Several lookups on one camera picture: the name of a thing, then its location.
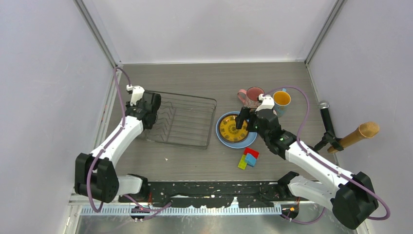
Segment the mug handle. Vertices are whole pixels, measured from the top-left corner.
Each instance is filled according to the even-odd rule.
[[[243,104],[245,104],[245,98],[246,98],[246,90],[245,89],[240,89],[237,93],[238,98],[241,100]]]

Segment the blue plate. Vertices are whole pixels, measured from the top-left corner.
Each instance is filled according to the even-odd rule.
[[[236,143],[229,143],[229,142],[224,141],[222,139],[221,135],[219,134],[219,123],[221,122],[221,120],[225,116],[233,115],[233,114],[239,115],[240,112],[239,111],[231,111],[231,112],[228,112],[228,113],[224,114],[223,116],[221,116],[219,118],[218,122],[217,122],[216,127],[215,127],[215,132],[217,133],[217,137],[222,142],[222,144],[228,146],[229,148],[233,148],[233,149],[243,149],[245,147],[248,147],[250,144],[252,144],[255,141],[255,139],[257,138],[257,133],[248,133],[248,136],[243,141],[236,142]]]

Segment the red block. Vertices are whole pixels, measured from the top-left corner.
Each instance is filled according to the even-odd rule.
[[[248,147],[246,147],[245,150],[244,150],[244,155],[246,155],[246,154],[251,154],[256,159],[258,159],[258,155],[260,155],[260,153],[258,151],[255,151],[255,150],[250,149]]]

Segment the yellow mug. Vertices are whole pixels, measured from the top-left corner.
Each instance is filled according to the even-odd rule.
[[[287,106],[291,103],[291,96],[287,93],[286,89],[282,89],[276,91],[272,98],[274,99],[274,110],[277,112],[277,116],[283,116],[287,110]]]

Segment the pink mug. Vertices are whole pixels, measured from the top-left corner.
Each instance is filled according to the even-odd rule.
[[[238,91],[238,98],[248,108],[258,108],[260,103],[258,102],[258,96],[264,94],[264,90],[258,87],[251,87],[248,90],[240,89]]]

